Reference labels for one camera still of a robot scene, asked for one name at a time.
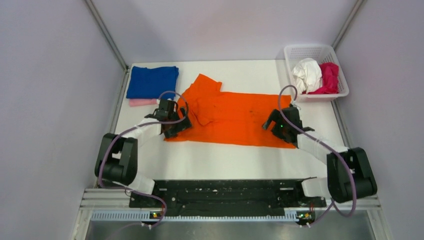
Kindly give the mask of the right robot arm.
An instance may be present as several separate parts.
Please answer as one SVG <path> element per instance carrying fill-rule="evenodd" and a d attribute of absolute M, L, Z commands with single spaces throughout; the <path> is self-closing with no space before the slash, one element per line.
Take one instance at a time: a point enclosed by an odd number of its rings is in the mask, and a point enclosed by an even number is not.
<path fill-rule="evenodd" d="M 262 128 L 270 128 L 275 137 L 311 154 L 326 166 L 325 177 L 309 177 L 296 185 L 293 200 L 297 205 L 307 206 L 314 197 L 345 203 L 377 193 L 377 182 L 366 151 L 361 147 L 336 144 L 313 128 L 303 126 L 299 110 L 293 105 L 274 109 Z"/>

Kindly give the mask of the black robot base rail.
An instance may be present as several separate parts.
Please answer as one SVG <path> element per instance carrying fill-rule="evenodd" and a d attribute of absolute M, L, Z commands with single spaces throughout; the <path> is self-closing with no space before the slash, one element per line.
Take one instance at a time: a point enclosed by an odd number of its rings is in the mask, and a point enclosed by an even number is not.
<path fill-rule="evenodd" d="M 157 180 L 152 194 L 130 195 L 130 208 L 166 210 L 167 217 L 285 217 L 289 208 L 325 208 L 306 197 L 299 179 Z"/>

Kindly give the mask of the orange t shirt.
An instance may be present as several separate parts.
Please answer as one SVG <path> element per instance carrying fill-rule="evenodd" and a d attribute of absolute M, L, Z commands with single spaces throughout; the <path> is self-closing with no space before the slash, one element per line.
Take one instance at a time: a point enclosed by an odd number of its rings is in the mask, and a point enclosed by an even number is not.
<path fill-rule="evenodd" d="M 178 100 L 188 105 L 192 126 L 171 137 L 168 142 L 204 142 L 242 146 L 293 149 L 294 145 L 278 139 L 263 129 L 271 112 L 291 102 L 289 95 L 237 93 L 222 91 L 222 82 L 199 74 Z"/>

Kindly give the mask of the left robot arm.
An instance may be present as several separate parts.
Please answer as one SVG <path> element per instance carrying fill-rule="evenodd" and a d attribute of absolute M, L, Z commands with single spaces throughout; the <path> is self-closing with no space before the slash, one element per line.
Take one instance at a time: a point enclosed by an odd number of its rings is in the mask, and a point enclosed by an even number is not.
<path fill-rule="evenodd" d="M 156 137 L 175 138 L 192 127 L 189 105 L 183 106 L 170 99 L 160 99 L 157 108 L 138 124 L 120 134 L 106 133 L 101 140 L 94 174 L 101 187 L 106 182 L 113 188 L 141 193 L 141 200 L 149 207 L 160 202 L 155 181 L 138 172 L 139 148 Z"/>

